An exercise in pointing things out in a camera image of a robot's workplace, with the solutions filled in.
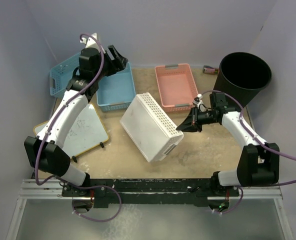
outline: small bottle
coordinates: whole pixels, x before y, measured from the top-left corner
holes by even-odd
[[[218,75],[219,73],[219,68],[214,68],[214,67],[211,67],[211,66],[203,66],[202,68],[202,72],[204,74],[211,74],[211,75]]]

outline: black bracket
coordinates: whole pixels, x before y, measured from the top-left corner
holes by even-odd
[[[99,81],[103,77],[111,76],[124,70],[128,63],[128,59],[123,57],[113,45],[108,46],[108,49],[114,59],[111,59],[107,52],[104,53],[104,64],[102,71],[97,80],[84,93],[88,99],[88,102],[90,102],[98,90]],[[78,60],[79,66],[72,73],[72,78],[66,87],[67,91],[81,91],[93,80],[100,68],[101,54],[96,48],[84,48],[81,50]]]
[[[232,187],[214,188],[210,178],[188,179],[90,179],[90,186],[109,186],[121,197],[123,204],[175,204],[208,207],[208,197],[239,196]],[[90,197],[90,191],[81,191],[71,186],[63,188],[63,197]],[[94,208],[108,208],[118,204],[116,194],[105,187],[94,191]]]
[[[75,163],[78,163],[76,156],[72,156],[71,158]]]
[[[279,152],[276,143],[266,143],[266,146]],[[263,160],[262,163],[258,163],[258,157]],[[237,167],[237,176],[243,187],[275,184],[279,180],[279,155],[258,145],[244,146]]]

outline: blue plastic basket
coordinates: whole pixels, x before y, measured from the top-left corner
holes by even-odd
[[[123,71],[100,80],[97,104],[103,112],[126,109],[135,96],[133,73],[128,62]]]
[[[73,77],[73,71],[79,66],[79,55],[68,58],[62,63],[54,66],[49,73],[50,95],[62,99],[70,79]]]

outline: beige table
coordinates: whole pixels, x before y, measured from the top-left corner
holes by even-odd
[[[149,92],[160,104],[160,96],[153,68],[132,70],[136,93]],[[192,70],[198,91],[214,87],[215,75],[203,74],[201,69]],[[209,106],[209,97],[203,99]],[[183,140],[162,161],[148,163],[119,123],[125,110],[101,112],[96,97],[91,101],[97,108],[110,140],[105,148],[95,147],[78,157],[77,168],[91,178],[209,178],[215,171],[237,167],[241,149],[231,134],[219,124],[203,126],[201,133],[184,133]],[[188,111],[169,113],[179,125]],[[49,176],[40,173],[40,178]]]

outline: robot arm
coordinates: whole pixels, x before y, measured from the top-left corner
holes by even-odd
[[[279,156],[265,151],[240,124],[240,112],[233,106],[228,106],[224,93],[210,95],[211,108],[206,109],[199,94],[193,101],[193,107],[177,127],[183,132],[201,132],[204,124],[219,123],[235,138],[242,153],[238,166],[234,170],[214,172],[212,179],[220,186],[262,186],[278,182]],[[248,129],[266,146],[279,152],[275,143],[268,143],[244,120]]]
[[[41,152],[39,169],[43,172],[59,176],[74,185],[89,186],[90,176],[70,164],[70,157],[62,150],[62,148],[67,134],[76,118],[98,90],[99,81],[105,76],[110,76],[124,70],[128,60],[120,55],[113,45],[108,46],[111,55],[114,57],[114,59],[111,59],[105,50],[103,48],[100,49],[93,39],[83,38],[81,42],[85,43],[86,47],[81,50],[79,67],[73,71],[72,78],[66,87],[64,97],[49,123],[53,121],[55,115],[60,111],[62,106],[66,105],[67,100],[75,96],[93,80],[100,68],[100,51],[103,51],[104,65],[99,77],[84,93],[76,97],[63,109],[50,133],[47,133],[49,126],[46,125],[36,137],[28,136],[24,142],[24,147],[30,165],[34,168],[42,139],[44,139],[46,134],[49,134]]]

